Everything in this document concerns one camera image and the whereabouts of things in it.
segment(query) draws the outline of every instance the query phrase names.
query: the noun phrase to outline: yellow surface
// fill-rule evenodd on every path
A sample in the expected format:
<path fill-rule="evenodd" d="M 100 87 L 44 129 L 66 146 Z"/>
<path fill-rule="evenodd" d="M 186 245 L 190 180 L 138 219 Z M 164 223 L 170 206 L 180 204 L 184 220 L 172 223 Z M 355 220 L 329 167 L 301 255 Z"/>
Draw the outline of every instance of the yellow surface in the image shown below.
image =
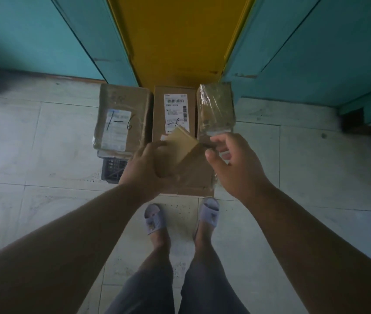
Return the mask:
<path fill-rule="evenodd" d="M 138 81 L 216 82 L 254 0 L 108 0 Z"/>

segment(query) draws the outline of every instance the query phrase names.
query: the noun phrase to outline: pants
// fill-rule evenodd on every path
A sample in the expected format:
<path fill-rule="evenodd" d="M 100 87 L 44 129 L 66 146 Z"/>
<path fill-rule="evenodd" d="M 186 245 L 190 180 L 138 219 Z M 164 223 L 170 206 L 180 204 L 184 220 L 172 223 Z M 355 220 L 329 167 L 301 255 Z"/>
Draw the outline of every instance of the pants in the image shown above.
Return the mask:
<path fill-rule="evenodd" d="M 179 314 L 249 313 L 233 291 L 223 268 L 193 260 L 181 290 Z M 139 270 L 123 286 L 106 314 L 174 314 L 172 267 Z"/>

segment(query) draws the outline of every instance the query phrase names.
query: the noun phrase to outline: tile floor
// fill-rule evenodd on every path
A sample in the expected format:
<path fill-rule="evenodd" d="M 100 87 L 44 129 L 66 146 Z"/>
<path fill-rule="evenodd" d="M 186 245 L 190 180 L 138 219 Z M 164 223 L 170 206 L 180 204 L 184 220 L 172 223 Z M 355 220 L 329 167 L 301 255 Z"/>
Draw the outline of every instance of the tile floor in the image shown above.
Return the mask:
<path fill-rule="evenodd" d="M 19 76 L 0 94 L 0 248 L 76 209 L 113 185 L 100 180 L 91 145 L 99 84 Z M 335 111 L 241 99 L 242 134 L 267 176 L 330 229 L 371 257 L 371 138 L 338 130 Z M 221 185 L 213 245 L 251 312 L 306 313 L 256 221 Z M 193 257 L 199 198 L 158 196 L 172 237 L 174 300 Z M 141 207 L 127 225 L 80 308 L 103 313 L 151 246 Z"/>

